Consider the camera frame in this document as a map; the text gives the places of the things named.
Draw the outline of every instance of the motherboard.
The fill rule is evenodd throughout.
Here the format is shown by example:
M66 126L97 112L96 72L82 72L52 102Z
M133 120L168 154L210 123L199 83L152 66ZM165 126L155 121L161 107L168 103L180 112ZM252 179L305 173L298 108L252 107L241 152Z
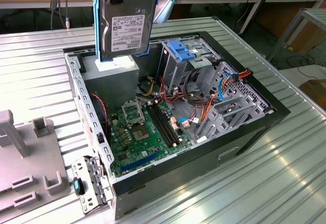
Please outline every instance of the motherboard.
M173 128L172 112L166 103L142 105L137 109L119 110L109 114L111 122L111 149L114 162L111 170L116 177L138 170L154 161L191 146L181 128ZM130 126L128 119L144 116L144 122Z

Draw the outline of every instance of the blue pci slot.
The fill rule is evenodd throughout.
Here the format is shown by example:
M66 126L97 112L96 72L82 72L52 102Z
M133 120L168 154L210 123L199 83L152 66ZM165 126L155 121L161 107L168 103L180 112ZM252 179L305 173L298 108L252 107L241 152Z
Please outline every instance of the blue pci slot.
M137 161L135 161L135 162L133 162L133 163L130 163L130 164L128 164L128 165L125 165L125 166L121 167L120 170L123 172L123 171L129 170L129 169L131 169L131 168L137 167L137 166L139 166L139 165L141 165L141 164L143 164L143 163L146 163L146 162L148 162L148 161L151 161L151 160L155 159L156 156L157 156L160 152L161 152L161 150L158 150L157 152L155 152L155 153L153 153L153 154L151 154L151 155L148 155L148 156L145 157L145 158L142 158L142 159L140 159L140 160L137 160Z

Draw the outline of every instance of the hard disk drive label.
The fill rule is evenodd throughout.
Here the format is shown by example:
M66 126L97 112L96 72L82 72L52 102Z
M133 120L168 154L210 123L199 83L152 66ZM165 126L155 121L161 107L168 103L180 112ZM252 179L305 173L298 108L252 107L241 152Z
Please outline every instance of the hard disk drive label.
M143 35L145 15L112 18L111 51L139 48Z

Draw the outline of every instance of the green motherboard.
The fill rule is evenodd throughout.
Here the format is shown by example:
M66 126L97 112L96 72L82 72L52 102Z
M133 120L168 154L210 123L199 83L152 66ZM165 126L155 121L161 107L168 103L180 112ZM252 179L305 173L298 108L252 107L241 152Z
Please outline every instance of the green motherboard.
M123 110L108 116L111 122L110 148L115 158L111 170L116 177L121 177L191 146L183 129L172 129L170 117L173 115L166 103L161 102L157 106L166 115L165 119L170 126L168 129L171 129L178 139L178 144L173 147L165 142L164 138L166 137L161 134L165 131L159 131L158 125L154 123L158 120L150 116L146 105L141 106L145 118L143 125L134 124L128 128ZM139 114L137 110L130 110L127 112L127 116L128 118L137 118Z

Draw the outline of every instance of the aluminum workbench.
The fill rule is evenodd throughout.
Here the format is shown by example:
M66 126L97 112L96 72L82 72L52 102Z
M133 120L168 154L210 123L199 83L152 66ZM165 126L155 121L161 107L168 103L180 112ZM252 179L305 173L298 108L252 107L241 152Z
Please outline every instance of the aluminum workbench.
M325 223L325 112L255 50L213 18L155 25L152 37L208 31L290 110L249 151L117 222ZM72 99L63 48L94 43L92 28L0 36L0 108L15 124L47 116L72 181L70 164L91 154ZM115 223L109 209L84 217L74 191L9 223Z

